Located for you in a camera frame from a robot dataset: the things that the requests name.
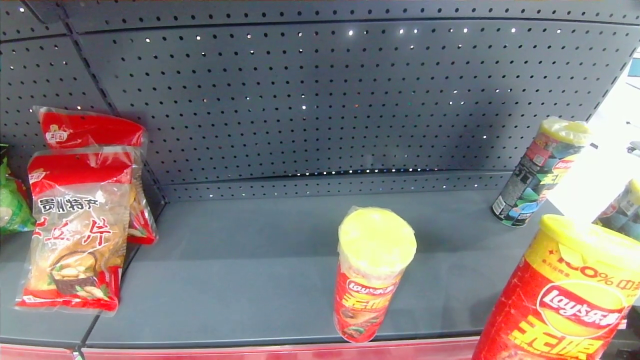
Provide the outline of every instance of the yellow lid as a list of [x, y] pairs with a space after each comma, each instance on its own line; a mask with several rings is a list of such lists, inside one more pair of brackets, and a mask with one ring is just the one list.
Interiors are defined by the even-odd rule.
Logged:
[[629, 180], [629, 188], [632, 193], [640, 195], [640, 181], [638, 179]]
[[561, 215], [543, 215], [540, 229], [558, 241], [561, 255], [575, 265], [601, 261], [640, 272], [640, 242], [628, 236]]
[[338, 229], [340, 249], [349, 262], [371, 275], [397, 273], [415, 255], [415, 235], [389, 209], [357, 208]]
[[584, 121], [568, 121], [559, 117], [549, 117], [540, 125], [540, 131], [552, 138], [574, 145], [587, 145], [591, 130]]

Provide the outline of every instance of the gray shelf surface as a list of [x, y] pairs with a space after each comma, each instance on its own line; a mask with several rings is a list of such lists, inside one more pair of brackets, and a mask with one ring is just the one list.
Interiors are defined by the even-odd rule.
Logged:
[[531, 241], [547, 202], [522, 229], [489, 211], [497, 190], [167, 205], [161, 238], [142, 247], [95, 348], [342, 341], [333, 327], [337, 228], [351, 206], [390, 208], [415, 229], [418, 253], [377, 339], [479, 331]]
[[0, 240], [0, 343], [51, 347], [80, 344], [94, 315], [19, 311], [13, 308], [24, 275], [31, 232]]

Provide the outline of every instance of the plastic packaging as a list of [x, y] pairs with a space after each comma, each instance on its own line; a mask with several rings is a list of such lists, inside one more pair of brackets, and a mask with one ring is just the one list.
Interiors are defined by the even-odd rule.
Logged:
[[526, 225], [589, 144], [589, 136], [585, 122], [557, 117], [545, 119], [493, 203], [493, 215], [505, 225]]
[[339, 229], [333, 321], [353, 343], [371, 340], [415, 255], [413, 229], [389, 209], [353, 207]]
[[631, 179], [593, 223], [640, 241], [640, 181]]
[[156, 222], [142, 188], [142, 166], [147, 132], [129, 120], [90, 113], [34, 106], [47, 145], [52, 149], [123, 145], [137, 148], [134, 168], [135, 200], [131, 204], [129, 237], [131, 243], [150, 245], [157, 240]]
[[20, 233], [33, 230], [35, 220], [27, 203], [26, 188], [11, 176], [4, 156], [5, 144], [0, 144], [0, 234]]
[[640, 243], [543, 215], [472, 360], [597, 360], [640, 293]]
[[33, 156], [28, 170], [37, 223], [17, 308], [117, 310], [134, 152], [87, 147]]

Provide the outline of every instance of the pegboard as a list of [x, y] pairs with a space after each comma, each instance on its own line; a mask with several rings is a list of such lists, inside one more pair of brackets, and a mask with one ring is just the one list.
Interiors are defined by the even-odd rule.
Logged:
[[108, 113], [72, 41], [36, 38], [0, 44], [0, 142], [9, 166], [25, 179], [34, 152], [46, 149], [33, 105]]
[[640, 23], [640, 3], [616, 1], [81, 1], [65, 3], [78, 32], [168, 26], [372, 19], [505, 18]]
[[511, 170], [549, 115], [587, 120], [636, 26], [376, 21], [81, 35], [162, 184], [367, 168]]
[[169, 201], [265, 199], [377, 193], [487, 190], [504, 186], [510, 172], [399, 172], [248, 179], [166, 186]]
[[20, 1], [0, 1], [0, 42], [65, 33], [61, 22], [43, 24]]

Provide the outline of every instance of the red snack bag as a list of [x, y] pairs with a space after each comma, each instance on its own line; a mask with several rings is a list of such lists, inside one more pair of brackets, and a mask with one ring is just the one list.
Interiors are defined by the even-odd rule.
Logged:
[[133, 184], [135, 200], [131, 204], [128, 241], [150, 245], [157, 240], [156, 222], [142, 190], [143, 155], [147, 144], [145, 128], [135, 122], [84, 111], [67, 111], [34, 106], [47, 145], [52, 149], [77, 149], [87, 146], [123, 145], [138, 149]]
[[33, 156], [28, 172], [36, 228], [17, 308], [118, 309], [134, 152], [89, 147]]

